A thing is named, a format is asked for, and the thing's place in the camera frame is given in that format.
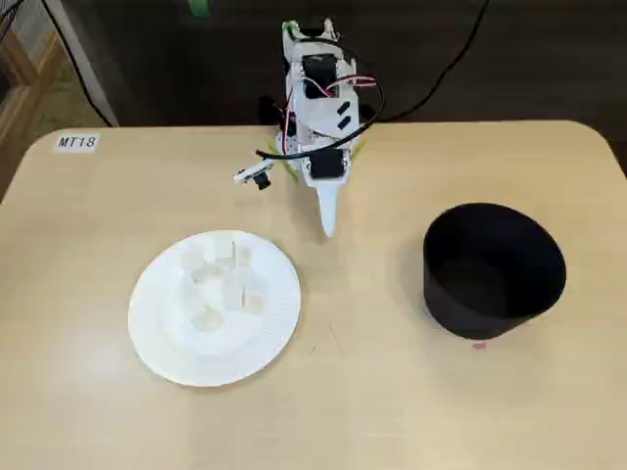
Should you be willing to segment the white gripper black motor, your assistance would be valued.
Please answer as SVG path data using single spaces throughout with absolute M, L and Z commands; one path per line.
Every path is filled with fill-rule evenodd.
M 349 179 L 351 153 L 344 149 L 327 149 L 312 152 L 301 162 L 305 182 L 315 187 L 320 221 L 327 238 L 336 231 L 338 200 Z

